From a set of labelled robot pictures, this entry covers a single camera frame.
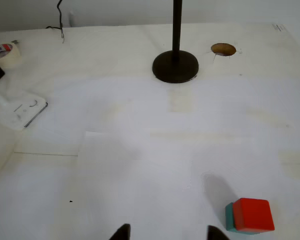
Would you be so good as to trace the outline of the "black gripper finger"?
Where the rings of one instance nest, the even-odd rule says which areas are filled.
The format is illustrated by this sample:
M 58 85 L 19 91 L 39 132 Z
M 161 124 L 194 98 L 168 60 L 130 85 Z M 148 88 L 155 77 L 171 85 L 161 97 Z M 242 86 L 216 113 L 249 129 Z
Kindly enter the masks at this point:
M 207 240 L 230 240 L 219 228 L 213 225 L 207 227 Z
M 125 223 L 116 230 L 109 240 L 130 240 L 130 236 L 131 225 L 129 223 Z

